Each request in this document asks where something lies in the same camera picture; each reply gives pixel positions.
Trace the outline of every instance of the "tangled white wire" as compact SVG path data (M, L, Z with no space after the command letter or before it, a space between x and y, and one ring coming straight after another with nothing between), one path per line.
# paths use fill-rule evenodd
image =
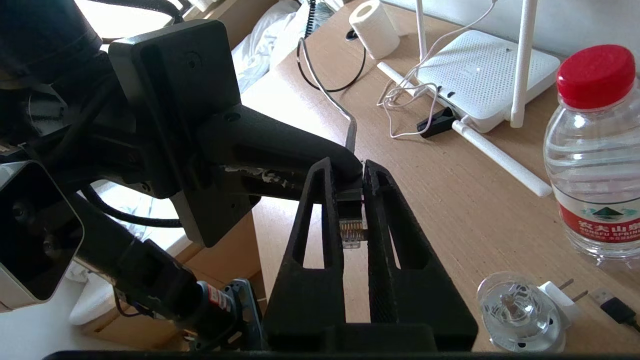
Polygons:
M393 83L393 80L389 80L387 82L387 85L385 85L384 90L382 90L382 94L380 94L380 98L378 98L378 102L376 103L376 105L382 106L385 109L385 113L387 114L387 118L389 119L389 136L392 139L399 138L400 136L421 135L421 134L424 134L429 129L429 127L431 127L431 118L433 117L433 110L435 109L436 100L438 99L438 94L440 93L440 88L438 87L438 85L434 83L424 83L424 84L414 86L413 84L411 84L411 80L415 78L415 75L416 73L418 73L418 70L420 69L420 67L423 66L424 63L434 55L433 54L434 50L438 47L438 44L443 39L446 39L451 35L457 35L458 33L461 33L462 31L467 30L473 25L476 25L478 22L480 22L480 20L484 19L487 15L489 15L489 13L493 10L493 7L495 6L496 1L498 0L492 0L491 6L489 7L489 9L482 16L480 16L480 18L478 18L476 21L472 22L471 24L463 28L444 34L438 40L436 40L431 46L431 48L429 48L429 51L427 52L427 55L424 57L424 59L418 62L416 66L412 67L411 70L409 70L409 72L404 76L402 81L399 84L396 84L394 88L391 88L391 90L389 90L389 85ZM393 119L391 117L391 113L389 112L389 108L392 108L392 109L403 108L411 104L420 96L424 95L429 90L429 86L433 87L434 95L433 95L433 101L431 102L431 109L429 111L429 120L427 121L427 126L425 126L424 129L422 129L421 131L416 131L414 133L401 133L401 134L394 135ZM411 96L411 99L403 104L398 104L396 102L397 98L407 90L415 90L413 95Z

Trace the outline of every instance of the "toilet paper roll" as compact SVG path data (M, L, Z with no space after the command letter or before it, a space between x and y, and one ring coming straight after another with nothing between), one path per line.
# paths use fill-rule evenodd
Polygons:
M360 4L349 16L349 23L371 58L382 59L400 44L400 37L378 0Z

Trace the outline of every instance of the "clear light bulb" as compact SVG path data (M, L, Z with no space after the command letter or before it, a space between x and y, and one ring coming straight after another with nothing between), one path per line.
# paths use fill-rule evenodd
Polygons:
M477 299L494 345L514 352L564 348L556 305L525 277L512 272L492 274L478 287Z

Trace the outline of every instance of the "desk surface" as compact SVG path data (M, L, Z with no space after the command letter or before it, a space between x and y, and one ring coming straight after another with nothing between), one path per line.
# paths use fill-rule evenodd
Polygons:
M362 59L358 42L345 42L349 14L361 1L347 4L308 39L318 76L328 88L353 77ZM401 34L401 44L385 58L405 73L418 57L415 14L387 7ZM429 43L458 26L426 19ZM462 137L448 131L430 138L393 140L384 111L375 103L387 77L367 59L363 76L346 91L334 95L358 120L356 155L387 167L402 189L424 233L479 324L474 350L495 351L482 326L476 290L487 276L499 271L524 274L534 282L561 284L574 278L565 291L605 286L640 311L640 276L604 272L576 254L564 237L553 196L539 199ZM428 114L431 99L416 101L394 115L396 132L414 131ZM346 120L310 88L290 54L243 95L243 103L270 117L338 143L344 143ZM536 175L547 179L542 158L545 127L557 106L551 88L527 105L524 127L507 123L485 135ZM267 294L280 267L297 202L262 199L253 210ZM305 266L322 267L319 212L314 214ZM366 244L345 250L345 302L349 322L368 322ZM608 318L589 298L578 302L583 317L568 329L570 352L640 352L640 335Z

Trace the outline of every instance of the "usb cable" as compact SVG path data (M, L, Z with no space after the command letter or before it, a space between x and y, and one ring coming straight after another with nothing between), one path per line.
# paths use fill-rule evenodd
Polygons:
M600 305L600 309L617 323L624 323L633 327L637 332L640 332L640 325L638 325L636 320L636 312L622 302L622 300L615 297L609 290L599 288L589 295Z

